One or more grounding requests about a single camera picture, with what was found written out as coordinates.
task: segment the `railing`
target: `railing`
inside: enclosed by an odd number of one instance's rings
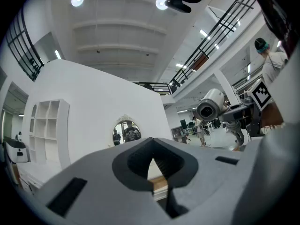
[[[172,86],[179,87],[189,79],[192,73],[210,58],[209,55],[221,46],[224,39],[236,31],[236,27],[240,24],[241,19],[250,9],[253,9],[252,6],[255,1],[235,0],[220,18],[211,10],[219,21],[169,83]]]
[[[172,95],[170,85],[161,82],[133,82],[151,91],[157,92],[160,95]]]
[[[13,19],[6,33],[7,45],[27,76],[35,81],[44,66],[26,29],[23,8]]]

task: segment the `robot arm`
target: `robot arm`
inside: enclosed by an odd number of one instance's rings
[[[262,79],[257,80],[251,88],[245,92],[242,103],[225,107],[224,95],[218,89],[211,89],[201,100],[197,107],[197,113],[201,119],[210,121],[219,118],[225,122],[230,130],[240,128],[244,124],[250,136],[262,136],[260,133],[261,111],[267,106],[271,95]]]

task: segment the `arched mirror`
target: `arched mirror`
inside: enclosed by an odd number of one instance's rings
[[[130,120],[122,120],[112,132],[112,140],[115,146],[138,139],[141,139],[140,129]]]

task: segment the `white shelving unit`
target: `white shelving unit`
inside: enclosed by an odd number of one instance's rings
[[[67,139],[69,108],[62,99],[33,106],[28,144],[30,162],[17,164],[25,191],[35,193],[71,164]]]
[[[70,105],[60,99],[34,105],[30,120],[30,158],[38,164],[70,165],[67,126]]]

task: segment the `curved white wall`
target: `curved white wall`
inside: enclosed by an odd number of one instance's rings
[[[70,104],[67,139],[72,163],[113,146],[115,122],[124,114],[136,121],[142,137],[172,138],[159,94],[84,65],[54,60],[45,65],[29,94],[23,118],[25,144],[33,105],[60,98]]]

